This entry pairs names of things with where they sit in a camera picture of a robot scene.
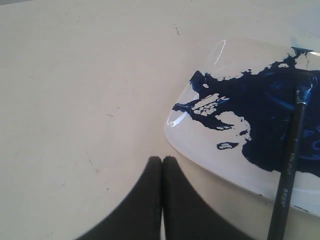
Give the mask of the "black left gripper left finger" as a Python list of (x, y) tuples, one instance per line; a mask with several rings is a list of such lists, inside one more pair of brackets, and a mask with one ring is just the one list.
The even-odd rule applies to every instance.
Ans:
[(162, 160), (149, 157), (123, 201), (79, 240), (159, 240), (162, 220)]

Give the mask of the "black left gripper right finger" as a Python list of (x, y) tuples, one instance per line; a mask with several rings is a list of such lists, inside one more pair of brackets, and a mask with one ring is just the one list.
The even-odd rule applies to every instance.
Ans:
[(173, 156), (162, 162), (162, 209), (167, 240), (251, 239), (201, 198)]

